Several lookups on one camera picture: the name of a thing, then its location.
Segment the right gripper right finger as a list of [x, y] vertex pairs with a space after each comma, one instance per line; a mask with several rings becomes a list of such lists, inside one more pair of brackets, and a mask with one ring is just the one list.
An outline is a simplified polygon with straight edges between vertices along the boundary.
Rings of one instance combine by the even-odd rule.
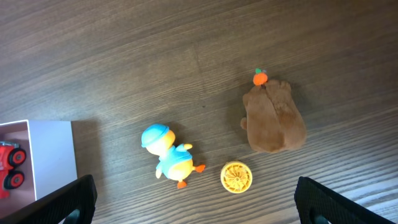
[[394, 224], [309, 177], [299, 177], [294, 193], [301, 224]]

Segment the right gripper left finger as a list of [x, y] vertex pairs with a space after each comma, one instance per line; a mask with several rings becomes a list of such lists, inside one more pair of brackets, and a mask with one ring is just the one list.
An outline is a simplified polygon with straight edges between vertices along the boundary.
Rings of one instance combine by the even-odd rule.
[[34, 203], [1, 218], [1, 223], [90, 224], [93, 220], [97, 196], [93, 176], [84, 175]]

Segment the red toy truck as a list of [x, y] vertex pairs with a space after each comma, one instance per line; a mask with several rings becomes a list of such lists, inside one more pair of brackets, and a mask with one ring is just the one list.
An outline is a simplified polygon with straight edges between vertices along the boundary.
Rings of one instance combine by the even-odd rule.
[[1, 199], [8, 198], [11, 190], [24, 183], [24, 173], [17, 168], [26, 158], [27, 153], [20, 144], [1, 141]]

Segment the brown plush toy with carrot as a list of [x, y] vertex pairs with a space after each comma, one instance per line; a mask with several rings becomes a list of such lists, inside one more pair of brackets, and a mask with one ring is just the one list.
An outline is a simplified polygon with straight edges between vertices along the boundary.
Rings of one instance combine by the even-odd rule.
[[253, 84], [243, 95], [246, 115], [240, 122], [251, 149], [267, 153], [300, 149], [307, 129], [289, 82], [270, 80], [265, 70], [257, 68]]

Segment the orange duck toy blue hat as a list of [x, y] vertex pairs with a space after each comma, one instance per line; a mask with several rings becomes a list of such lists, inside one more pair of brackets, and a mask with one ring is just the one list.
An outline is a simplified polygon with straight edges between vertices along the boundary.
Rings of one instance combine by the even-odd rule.
[[177, 188], [187, 186], [185, 179], [193, 172], [201, 173], [206, 165], [193, 164], [193, 156], [189, 150], [192, 144], [175, 146], [175, 133], [164, 124], [152, 124], [141, 136], [141, 146], [151, 154], [159, 157], [155, 168], [155, 176], [159, 179], [162, 175], [170, 180], [177, 181]]

